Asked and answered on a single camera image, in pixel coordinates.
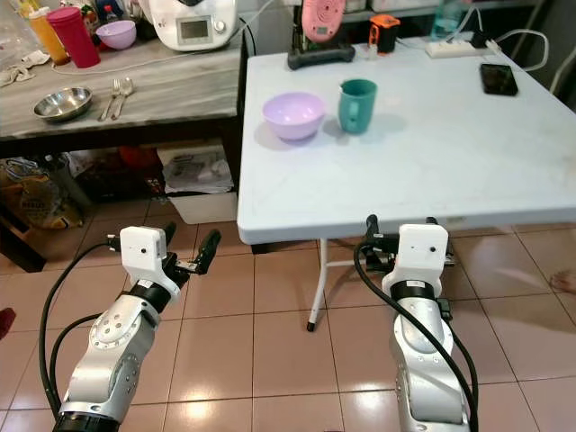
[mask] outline appliance display screen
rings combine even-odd
[[[205,38],[208,36],[207,21],[180,22],[182,39]]]

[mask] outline teal mug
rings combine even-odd
[[[343,131],[363,133],[374,110],[378,85],[367,79],[350,79],[340,85],[338,119]]]

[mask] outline power strip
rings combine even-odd
[[[450,59],[454,57],[483,56],[490,54],[489,49],[477,49],[466,40],[453,40],[451,42],[429,42],[425,47],[432,59]]]

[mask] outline black cable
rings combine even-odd
[[[77,319],[72,324],[70,324],[66,328],[64,328],[60,332],[60,334],[58,335],[56,342],[54,342],[54,346],[52,347],[52,354],[50,355],[49,380],[50,380],[50,383],[52,384],[52,389],[54,391],[56,403],[58,404],[58,409],[59,409],[60,405],[62,405],[62,402],[60,401],[60,396],[58,393],[58,383],[56,382],[56,361],[58,359],[58,351],[60,350],[60,345],[62,345],[62,341],[67,336],[67,334],[70,332],[70,330],[72,330],[76,326],[79,326],[80,324],[84,324],[85,322],[88,322],[90,320],[95,320],[100,315],[101,315],[101,313],[96,313],[94,315],[88,315],[87,317]]]
[[[252,52],[254,52],[254,55],[256,55],[256,42],[254,41],[254,34],[252,33],[252,29],[250,29],[250,26],[248,24],[246,24],[246,21],[244,21],[243,18],[239,18],[245,25],[246,28],[248,30],[248,33],[250,33],[250,39],[252,40]]]
[[[52,303],[52,299],[54,298],[54,294],[56,294],[56,291],[58,290],[64,279],[66,279],[72,268],[74,268],[74,266],[78,264],[78,261],[80,261],[83,257],[88,255],[93,250],[102,246],[108,246],[108,245],[106,243],[99,243],[97,245],[91,246],[72,260],[72,262],[66,267],[66,269],[62,272],[58,280],[54,283],[54,285],[50,289],[48,296],[46,297],[46,301],[44,302],[44,308],[42,309],[42,316],[40,318],[40,336],[38,341],[40,378],[42,379],[44,392],[46,393],[46,398],[48,399],[48,404],[50,405],[50,409],[52,410],[52,415],[54,416],[54,419],[58,417],[60,406],[57,404],[57,399],[59,399],[59,396],[52,387],[52,383],[50,382],[48,371],[46,369],[46,325],[48,322],[50,305]]]
[[[462,343],[460,338],[456,335],[456,333],[454,332],[454,329],[452,328],[452,326],[450,326],[450,323],[446,320],[444,322],[446,323],[446,325],[448,326],[450,331],[452,331],[452,338],[454,339],[456,346],[458,347],[458,349],[460,350],[460,352],[464,356],[464,360],[466,361],[466,364],[468,365],[468,370],[470,371],[470,381],[472,382],[472,397],[474,398],[474,402],[476,402],[475,408],[476,408],[476,410],[478,410],[478,403],[479,403],[479,400],[478,400],[478,374],[476,373],[476,366],[474,365],[474,361],[472,360],[472,356],[470,355],[470,353],[466,349],[466,346],[464,346],[464,344]]]
[[[430,333],[430,331],[419,321],[417,320],[410,312],[404,309],[400,304],[398,304],[392,297],[386,295],[378,286],[374,284],[365,273],[364,269],[360,265],[360,252],[362,249],[369,247],[366,242],[362,242],[354,248],[354,268],[358,272],[360,278],[364,281],[368,288],[388,303],[394,310],[396,310],[400,315],[402,315],[406,320],[410,322],[420,333],[422,333],[426,339],[434,346],[436,351],[444,358],[444,361],[448,364],[454,375],[456,375],[456,379],[460,383],[462,390],[464,392],[464,396],[466,397],[466,401],[468,402],[468,407],[470,408],[470,430],[471,432],[478,432],[478,412],[476,410],[476,401],[472,393],[470,392],[470,388],[468,387],[468,383],[466,382],[466,378],[462,374],[462,371],[455,363],[454,359],[446,352],[442,344]]]

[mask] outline white folding table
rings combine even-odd
[[[519,93],[482,91],[481,63],[509,62]],[[369,130],[338,127],[338,85],[378,84]],[[319,132],[284,142],[267,127],[264,103],[280,93],[319,96]],[[291,71],[286,54],[253,57],[247,91],[238,202],[245,243],[320,239],[320,275],[310,322],[330,263],[327,239],[365,233],[366,217],[396,232],[433,216],[448,230],[576,219],[576,115],[502,55],[429,58],[422,49]]]

